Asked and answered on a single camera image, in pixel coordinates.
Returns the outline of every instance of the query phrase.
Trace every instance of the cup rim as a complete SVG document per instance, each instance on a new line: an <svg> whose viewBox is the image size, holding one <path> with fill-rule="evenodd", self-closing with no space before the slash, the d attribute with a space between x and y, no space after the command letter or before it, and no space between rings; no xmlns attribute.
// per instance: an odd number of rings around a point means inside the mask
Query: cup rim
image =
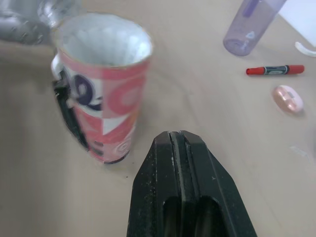
<svg viewBox="0 0 316 237"><path fill-rule="evenodd" d="M100 15L112 15L112 16L117 16L123 20L127 20L127 21L130 21L130 22L133 22L134 24L138 25L139 27L141 27L141 29L148 35L149 37L149 41L150 41L150 44L151 44L151 52L146 56L144 57L142 60L138 61L138 62L134 62L134 63L129 63L129 64L126 64L126 65L119 65L119 66L112 66L112 65L102 65L102 64L93 64L93 63L86 63L86 62L83 62L73 56L70 55L70 53L63 47L61 46L59 43L58 43L58 37L60 36L60 31L59 31L59 28L63 26L63 24L65 24L67 21L71 20L71 19L74 19L76 17L79 17L79 16L84 16L84 15L88 15L88 14L91 14L91 13L96 13L96 14L100 14ZM137 22L133 21L133 20L130 20L128 18L125 18L125 17L121 17L119 15L116 15L116 14L111 14L111 13L106 13L106 12L97 12L97 11L87 11L86 13L83 13L83 14L80 14L80 15L77 15L75 17L71 17L71 18L68 18L68 19L64 19L62 20L56 27L54 27L52 29L52 41L54 42L55 44L55 47L57 48L57 51L61 51L63 54L65 54L68 58L70 58L71 60L73 60L74 62L78 62L78 63L81 63L81 64L84 64L84 65L87 65L87 66L92 66L92 67L96 67L96 68L108 68L108 69L121 69L121 68L129 68L129 67L133 67L133 66L136 66L136 65L139 65L139 64L142 64L144 62L146 62L153 54L153 51L154 51L154 43L153 43L153 38L151 37L151 35L149 34L149 32L141 25L139 25Z"/></svg>

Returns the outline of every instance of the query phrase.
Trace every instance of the clear plastic bottle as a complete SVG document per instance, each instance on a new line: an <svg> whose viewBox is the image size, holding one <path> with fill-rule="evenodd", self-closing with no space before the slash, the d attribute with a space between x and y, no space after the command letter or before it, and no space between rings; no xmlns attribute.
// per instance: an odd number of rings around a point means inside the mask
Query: clear plastic bottle
<svg viewBox="0 0 316 237"><path fill-rule="evenodd" d="M224 47L234 55L248 55L285 2L244 0L224 38Z"/></svg>

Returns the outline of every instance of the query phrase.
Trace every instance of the red marker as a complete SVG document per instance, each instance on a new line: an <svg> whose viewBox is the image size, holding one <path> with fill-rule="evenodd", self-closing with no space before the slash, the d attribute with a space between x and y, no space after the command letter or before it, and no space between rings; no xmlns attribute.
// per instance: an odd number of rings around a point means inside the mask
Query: red marker
<svg viewBox="0 0 316 237"><path fill-rule="evenodd" d="M285 65L280 67L260 67L248 68L247 75L285 75L285 74L300 74L304 71L303 65Z"/></svg>

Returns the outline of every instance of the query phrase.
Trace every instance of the white paper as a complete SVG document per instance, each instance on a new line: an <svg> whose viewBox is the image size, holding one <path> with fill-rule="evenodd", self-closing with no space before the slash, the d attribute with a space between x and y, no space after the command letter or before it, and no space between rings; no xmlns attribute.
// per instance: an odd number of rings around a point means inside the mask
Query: white paper
<svg viewBox="0 0 316 237"><path fill-rule="evenodd" d="M279 14L316 47L316 0L287 0Z"/></svg>

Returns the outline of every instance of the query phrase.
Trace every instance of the white cable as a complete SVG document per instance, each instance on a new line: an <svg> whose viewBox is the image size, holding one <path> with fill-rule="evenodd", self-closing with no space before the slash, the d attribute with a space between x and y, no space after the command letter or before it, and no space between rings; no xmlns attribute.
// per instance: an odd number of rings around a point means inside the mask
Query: white cable
<svg viewBox="0 0 316 237"><path fill-rule="evenodd" d="M315 58L316 57L316 51L311 51L307 48L305 48L301 43L299 42L295 42L295 47L297 48L298 51L300 51L301 53L307 55L307 56L310 56L310 57L313 57Z"/></svg>

